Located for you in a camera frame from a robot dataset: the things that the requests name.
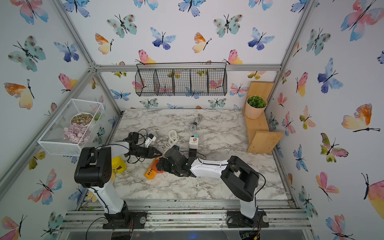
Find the red cube socket adapter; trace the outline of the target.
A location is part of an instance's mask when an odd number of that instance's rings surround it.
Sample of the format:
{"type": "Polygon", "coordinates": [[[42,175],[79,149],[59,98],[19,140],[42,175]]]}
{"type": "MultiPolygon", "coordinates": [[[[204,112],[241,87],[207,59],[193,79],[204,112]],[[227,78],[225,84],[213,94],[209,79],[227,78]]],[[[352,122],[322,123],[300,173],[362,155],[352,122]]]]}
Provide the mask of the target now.
{"type": "Polygon", "coordinates": [[[152,169],[157,173],[157,174],[162,174],[163,171],[162,170],[158,170],[158,163],[159,163],[160,159],[159,158],[156,158],[154,159],[153,163],[152,163],[152,169]]]}

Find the orange power strip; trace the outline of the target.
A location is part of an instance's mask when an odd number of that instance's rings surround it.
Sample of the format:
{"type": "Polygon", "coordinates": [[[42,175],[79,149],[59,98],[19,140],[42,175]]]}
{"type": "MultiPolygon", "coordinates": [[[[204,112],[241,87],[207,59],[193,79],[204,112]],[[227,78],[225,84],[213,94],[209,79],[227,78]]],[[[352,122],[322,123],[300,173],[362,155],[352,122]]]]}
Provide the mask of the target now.
{"type": "Polygon", "coordinates": [[[160,158],[155,158],[150,167],[147,169],[147,171],[144,173],[144,176],[147,178],[147,179],[154,179],[154,177],[156,176],[156,174],[162,174],[163,171],[158,171],[157,170],[157,163],[159,162],[160,158]]]}

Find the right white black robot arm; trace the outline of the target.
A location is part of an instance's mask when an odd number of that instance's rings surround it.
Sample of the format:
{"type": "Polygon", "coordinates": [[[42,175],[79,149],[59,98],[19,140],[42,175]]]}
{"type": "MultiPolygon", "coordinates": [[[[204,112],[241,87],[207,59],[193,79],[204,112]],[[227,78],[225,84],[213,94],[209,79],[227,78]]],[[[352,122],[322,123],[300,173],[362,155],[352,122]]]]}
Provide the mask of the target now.
{"type": "Polygon", "coordinates": [[[159,158],[156,168],[177,177],[220,179],[240,200],[240,213],[244,217],[252,219],[259,210],[256,194],[261,174],[237,156],[223,161],[209,161],[196,149],[190,149],[186,157],[179,147],[173,146],[159,158]]]}

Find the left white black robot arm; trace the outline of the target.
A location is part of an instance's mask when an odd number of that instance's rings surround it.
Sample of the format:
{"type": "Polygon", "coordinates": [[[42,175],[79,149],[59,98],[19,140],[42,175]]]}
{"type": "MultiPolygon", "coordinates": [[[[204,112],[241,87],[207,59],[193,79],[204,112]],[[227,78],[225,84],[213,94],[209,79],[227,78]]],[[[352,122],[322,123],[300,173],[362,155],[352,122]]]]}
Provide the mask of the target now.
{"type": "Polygon", "coordinates": [[[157,138],[153,134],[142,136],[138,132],[129,133],[122,141],[99,147],[84,147],[74,173],[75,182],[97,196],[107,216],[120,214],[125,201],[116,192],[111,177],[113,159],[137,157],[155,159],[162,153],[150,144],[157,138]]]}

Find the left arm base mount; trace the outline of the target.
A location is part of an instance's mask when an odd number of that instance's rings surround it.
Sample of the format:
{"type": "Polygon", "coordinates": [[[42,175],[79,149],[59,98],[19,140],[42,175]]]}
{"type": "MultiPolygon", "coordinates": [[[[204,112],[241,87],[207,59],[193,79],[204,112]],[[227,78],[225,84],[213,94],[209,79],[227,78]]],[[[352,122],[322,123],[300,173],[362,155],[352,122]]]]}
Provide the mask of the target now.
{"type": "Polygon", "coordinates": [[[103,229],[122,230],[122,229],[144,229],[147,221],[146,212],[132,212],[123,210],[120,213],[108,215],[105,214],[107,223],[103,224],[103,229]]]}

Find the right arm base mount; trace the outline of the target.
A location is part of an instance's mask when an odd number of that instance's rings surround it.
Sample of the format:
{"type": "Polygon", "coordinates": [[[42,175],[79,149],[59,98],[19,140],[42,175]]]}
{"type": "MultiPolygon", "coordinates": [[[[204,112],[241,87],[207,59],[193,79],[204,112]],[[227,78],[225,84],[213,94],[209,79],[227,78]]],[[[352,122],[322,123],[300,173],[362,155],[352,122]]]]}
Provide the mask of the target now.
{"type": "Polygon", "coordinates": [[[268,228],[269,218],[264,210],[258,210],[253,218],[247,218],[240,211],[227,211],[229,228],[268,228]]]}

